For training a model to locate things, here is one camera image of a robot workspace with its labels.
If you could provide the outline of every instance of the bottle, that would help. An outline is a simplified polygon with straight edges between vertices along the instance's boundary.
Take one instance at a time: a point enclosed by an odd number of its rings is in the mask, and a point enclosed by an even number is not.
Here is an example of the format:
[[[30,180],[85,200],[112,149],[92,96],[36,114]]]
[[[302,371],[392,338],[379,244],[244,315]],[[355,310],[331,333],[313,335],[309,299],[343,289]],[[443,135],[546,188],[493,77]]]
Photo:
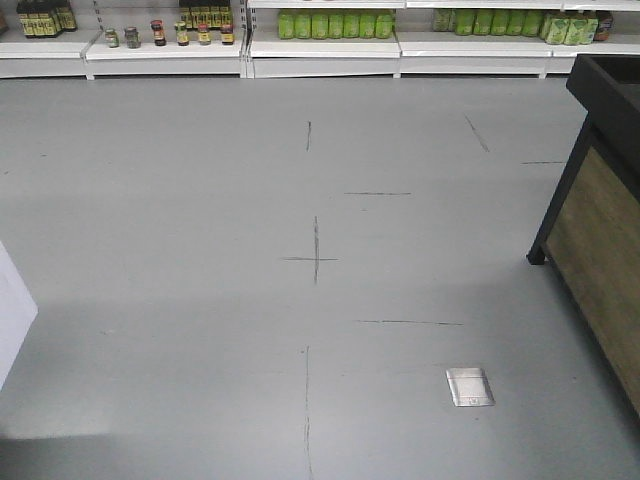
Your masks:
[[[451,22],[451,8],[436,8],[433,11],[433,31],[446,32]]]
[[[107,28],[104,31],[104,39],[107,42],[109,48],[118,48],[120,46],[120,39],[115,28]]]
[[[233,25],[233,13],[231,0],[220,0],[220,29],[222,25]]]
[[[376,35],[376,16],[371,10],[360,14],[360,38],[373,38]]]
[[[567,14],[564,12],[554,14],[551,19],[551,25],[549,26],[549,33],[547,33],[544,41],[549,45],[562,45],[567,36],[568,28],[569,17]]]
[[[604,42],[609,38],[609,33],[613,28],[613,15],[609,11],[602,11],[596,14],[598,17],[598,30],[593,39],[596,42]]]
[[[176,30],[176,40],[178,45],[186,47],[189,45],[189,32],[187,31],[187,22],[179,21],[173,25]]]
[[[124,29],[124,38],[127,42],[127,48],[140,48],[140,35],[137,27],[127,27]]]
[[[569,20],[567,36],[564,38],[564,45],[580,45],[584,31],[587,26],[587,19],[581,13],[575,13]]]
[[[544,14],[542,26],[540,27],[540,31],[538,32],[538,37],[540,37],[542,40],[546,40],[547,35],[549,35],[549,30],[551,29],[551,21],[553,20],[553,16],[555,14],[555,11],[548,11]]]
[[[329,13],[329,38],[342,38],[344,16],[342,10],[331,10]]]
[[[585,15],[587,25],[585,26],[584,33],[580,39],[580,45],[589,45],[593,42],[593,37],[598,30],[598,16],[594,10],[591,10]]]
[[[278,13],[278,37],[290,40],[295,37],[295,17],[293,11],[285,8]]]
[[[376,38],[391,38],[393,35],[393,14],[390,10],[381,10],[376,17]]]
[[[344,38],[357,38],[360,35],[360,14],[356,10],[347,10],[343,18]]]
[[[220,27],[220,39],[223,45],[233,45],[235,38],[233,36],[233,25],[230,23],[223,23]]]
[[[151,30],[153,30],[153,43],[158,47],[164,47],[167,44],[167,38],[164,35],[162,20],[152,20]]]
[[[200,45],[211,45],[211,33],[209,33],[209,25],[206,23],[198,25],[198,42]]]
[[[179,0],[180,21],[184,22],[187,28],[193,26],[193,18],[191,17],[191,2],[189,0]]]
[[[489,35],[491,22],[493,21],[493,10],[490,8],[479,8],[476,12],[476,20],[473,24],[474,35]]]
[[[522,26],[522,35],[525,37],[537,37],[542,25],[542,10],[527,10]]]
[[[476,11],[473,8],[456,9],[456,35],[471,35],[476,19]]]
[[[296,38],[311,38],[311,15],[306,10],[301,10],[296,15],[295,21]]]
[[[509,12],[509,25],[507,25],[506,31],[507,35],[516,36],[522,33],[526,13],[526,10],[519,9],[514,9]]]
[[[493,11],[493,21],[491,22],[491,35],[504,35],[509,26],[509,10],[498,8]]]
[[[325,40],[329,36],[329,15],[326,11],[316,10],[311,14],[311,38]]]
[[[18,2],[16,13],[18,14],[18,18],[22,24],[22,32],[24,33],[24,36],[27,38],[35,38],[36,34],[33,29],[33,24],[29,19],[29,8],[26,1],[20,0]]]

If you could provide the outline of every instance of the gray floor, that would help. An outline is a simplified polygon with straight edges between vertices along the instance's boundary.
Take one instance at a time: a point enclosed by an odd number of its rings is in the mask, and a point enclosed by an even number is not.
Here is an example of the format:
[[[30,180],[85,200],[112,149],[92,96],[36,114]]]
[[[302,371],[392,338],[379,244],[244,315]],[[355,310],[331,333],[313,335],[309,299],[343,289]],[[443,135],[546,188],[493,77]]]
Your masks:
[[[3,81],[0,107],[40,307],[3,480],[640,478],[524,259],[584,117],[563,79]],[[467,365],[495,407],[453,406]]]

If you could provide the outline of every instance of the dark bottle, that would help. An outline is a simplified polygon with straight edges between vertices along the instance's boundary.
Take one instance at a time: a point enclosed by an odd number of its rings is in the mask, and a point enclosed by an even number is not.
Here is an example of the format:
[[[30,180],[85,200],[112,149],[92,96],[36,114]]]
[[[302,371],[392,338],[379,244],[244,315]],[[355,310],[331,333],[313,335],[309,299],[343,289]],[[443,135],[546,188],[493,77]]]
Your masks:
[[[20,23],[22,24],[22,31],[24,33],[24,36],[27,38],[35,38],[36,34],[33,28],[33,24],[29,19],[29,6],[25,0],[20,0],[18,2],[16,13],[18,14],[18,18],[20,19]]]

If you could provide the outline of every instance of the glass jar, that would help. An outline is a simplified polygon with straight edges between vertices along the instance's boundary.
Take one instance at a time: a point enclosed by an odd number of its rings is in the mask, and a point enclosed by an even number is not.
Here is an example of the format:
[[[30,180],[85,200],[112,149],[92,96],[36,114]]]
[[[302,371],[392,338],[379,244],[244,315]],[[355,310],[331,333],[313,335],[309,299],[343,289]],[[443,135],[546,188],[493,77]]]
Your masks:
[[[115,28],[107,28],[104,31],[104,39],[107,41],[109,48],[117,48],[120,46],[120,39]]]
[[[209,25],[206,23],[198,25],[198,42],[200,45],[211,45],[211,33],[209,33]]]
[[[164,35],[164,25],[162,20],[153,20],[151,22],[151,30],[153,30],[153,41],[158,47],[164,47],[167,44],[167,38]]]
[[[136,27],[127,27],[124,29],[124,38],[127,41],[128,48],[140,48],[140,35]]]
[[[189,45],[189,33],[187,32],[187,23],[186,22],[176,22],[174,25],[176,29],[176,38],[178,40],[178,45],[181,47],[186,47]]]

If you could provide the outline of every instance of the green bottle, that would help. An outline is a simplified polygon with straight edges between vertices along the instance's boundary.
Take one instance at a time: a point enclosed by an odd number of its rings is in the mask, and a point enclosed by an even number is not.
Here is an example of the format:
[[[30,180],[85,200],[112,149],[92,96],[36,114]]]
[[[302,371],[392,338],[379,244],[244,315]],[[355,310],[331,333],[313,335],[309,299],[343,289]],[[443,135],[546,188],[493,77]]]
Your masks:
[[[344,38],[358,38],[360,35],[360,14],[354,10],[347,10],[344,14]]]
[[[295,16],[292,10],[280,10],[278,14],[278,37],[281,40],[289,40],[295,37]]]
[[[492,21],[493,10],[490,8],[479,8],[476,13],[476,20],[473,24],[473,34],[489,35]]]
[[[340,10],[331,10],[329,14],[329,38],[342,38],[344,16]]]
[[[393,14],[382,10],[376,17],[376,38],[390,38],[393,35]]]
[[[542,10],[527,10],[522,26],[522,35],[525,37],[537,37],[542,25]]]
[[[475,19],[476,11],[473,8],[456,9],[456,35],[471,35]]]
[[[311,38],[311,15],[306,11],[300,11],[295,19],[296,38]]]
[[[569,28],[567,36],[564,38],[565,45],[580,45],[584,32],[587,27],[587,19],[584,15],[578,13],[569,20]]]
[[[329,15],[326,10],[315,11],[311,16],[311,37],[325,40],[329,36]]]
[[[434,32],[446,32],[449,30],[449,24],[451,23],[451,9],[450,8],[436,8],[433,11],[433,31]]]
[[[587,26],[585,27],[584,34],[580,40],[581,45],[589,45],[593,42],[593,37],[596,34],[596,30],[598,30],[598,16],[595,11],[591,10],[585,15],[585,18],[587,19]]]
[[[376,15],[371,10],[365,10],[360,14],[360,38],[373,38],[376,36]]]
[[[547,38],[549,35],[549,29],[551,28],[551,20],[553,20],[553,16],[555,12],[546,12],[544,14],[544,20],[542,20],[542,26],[540,27],[540,31],[538,32],[538,37],[542,40]]]
[[[553,16],[551,25],[549,26],[549,33],[544,39],[549,45],[562,45],[564,39],[567,36],[567,30],[569,29],[569,17],[563,13],[558,12]]]
[[[526,10],[511,10],[509,12],[509,25],[507,25],[507,35],[516,36],[522,33],[522,27],[524,25],[524,17]]]
[[[491,22],[491,35],[504,35],[509,26],[509,10],[499,8],[493,11],[493,21]]]

